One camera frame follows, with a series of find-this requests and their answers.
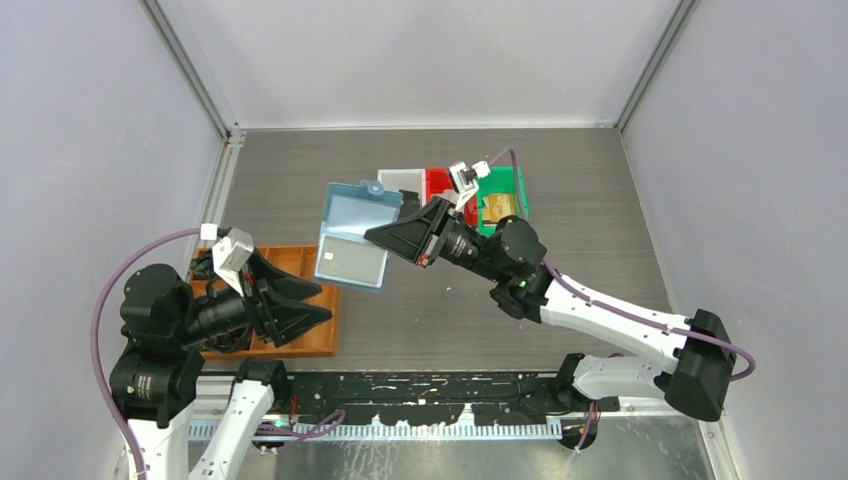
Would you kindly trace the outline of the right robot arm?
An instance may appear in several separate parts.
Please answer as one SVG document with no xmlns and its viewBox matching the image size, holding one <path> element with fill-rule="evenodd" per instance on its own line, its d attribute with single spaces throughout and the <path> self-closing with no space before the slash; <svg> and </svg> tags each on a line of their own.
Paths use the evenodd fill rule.
<svg viewBox="0 0 848 480">
<path fill-rule="evenodd" d="M 443 259 L 493 282 L 490 297 L 514 319 L 579 331 L 626 350 L 624 357 L 567 355 L 552 382 L 564 411 L 624 396 L 660 399 L 700 421 L 721 418 L 740 351 L 717 315 L 664 313 L 602 294 L 549 266 L 527 220 L 504 217 L 484 236 L 444 198 L 364 237 L 418 267 Z"/>
</svg>

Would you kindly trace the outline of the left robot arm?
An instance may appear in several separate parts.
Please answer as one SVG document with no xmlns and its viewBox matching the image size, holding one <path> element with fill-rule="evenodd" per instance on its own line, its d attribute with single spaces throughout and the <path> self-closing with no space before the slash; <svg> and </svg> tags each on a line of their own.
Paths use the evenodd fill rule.
<svg viewBox="0 0 848 480">
<path fill-rule="evenodd" d="M 260 253 L 236 268 L 216 268 L 197 297 L 169 265 L 132 274 L 119 313 L 127 345 L 109 375 L 111 397 L 125 423 L 138 479 L 230 479 L 253 444 L 266 412 L 292 397 L 283 362 L 248 359 L 231 384 L 229 405 L 198 465 L 188 464 L 188 433 L 205 359 L 202 346 L 253 330 L 282 346 L 330 320 L 310 303 L 321 286 L 273 266 Z"/>
</svg>

